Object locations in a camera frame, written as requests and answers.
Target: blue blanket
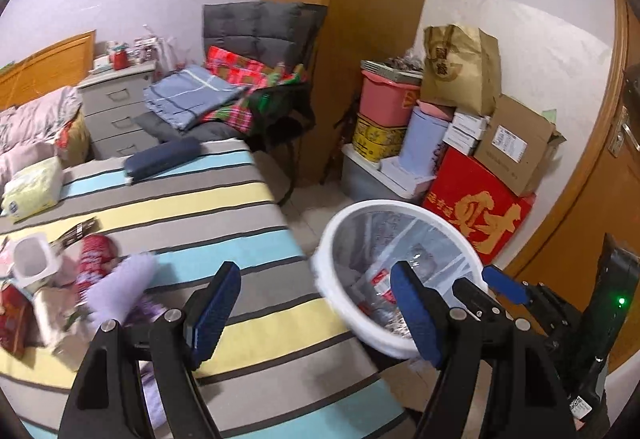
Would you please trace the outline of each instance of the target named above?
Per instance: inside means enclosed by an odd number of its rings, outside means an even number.
[[[176,130],[189,130],[204,114],[234,101],[247,88],[189,65],[146,88],[145,104]]]

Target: paper bag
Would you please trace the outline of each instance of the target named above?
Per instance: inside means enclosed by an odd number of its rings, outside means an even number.
[[[420,100],[493,114],[502,83],[496,38],[477,27],[427,27],[424,49]]]

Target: red plaid blanket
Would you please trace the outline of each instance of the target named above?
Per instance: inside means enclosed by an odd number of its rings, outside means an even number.
[[[242,133],[252,129],[253,114],[249,109],[248,97],[259,88],[297,81],[298,73],[283,76],[284,68],[271,69],[266,65],[212,46],[207,53],[204,67],[229,83],[251,85],[234,104],[222,106],[202,116],[201,122],[220,120]]]

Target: gray storage bin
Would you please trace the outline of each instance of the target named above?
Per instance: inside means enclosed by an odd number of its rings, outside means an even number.
[[[340,189],[350,199],[356,202],[391,199],[420,204],[424,192],[412,197],[412,194],[404,190],[402,186],[377,170],[378,164],[364,159],[350,144],[342,147],[342,153],[344,159],[342,160]]]

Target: wooden headboard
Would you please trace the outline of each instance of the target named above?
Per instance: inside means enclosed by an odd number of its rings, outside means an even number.
[[[94,64],[95,31],[53,44],[0,74],[0,110],[77,85]]]

